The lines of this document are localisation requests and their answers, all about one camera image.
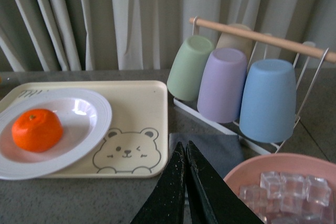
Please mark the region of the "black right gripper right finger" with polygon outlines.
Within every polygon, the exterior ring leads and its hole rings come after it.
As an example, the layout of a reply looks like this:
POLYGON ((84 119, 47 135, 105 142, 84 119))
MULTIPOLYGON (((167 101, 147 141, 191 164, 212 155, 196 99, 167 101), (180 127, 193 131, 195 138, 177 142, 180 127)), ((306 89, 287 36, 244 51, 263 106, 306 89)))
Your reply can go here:
POLYGON ((186 157, 192 223, 262 223, 235 195, 192 141, 186 146, 186 157))

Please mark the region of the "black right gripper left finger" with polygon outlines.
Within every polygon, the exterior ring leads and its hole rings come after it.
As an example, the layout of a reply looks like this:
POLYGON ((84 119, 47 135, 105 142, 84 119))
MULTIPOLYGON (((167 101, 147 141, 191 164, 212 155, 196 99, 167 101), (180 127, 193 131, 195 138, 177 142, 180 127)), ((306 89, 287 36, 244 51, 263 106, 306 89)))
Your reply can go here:
POLYGON ((183 223, 186 155, 178 142, 152 193, 131 223, 183 223))

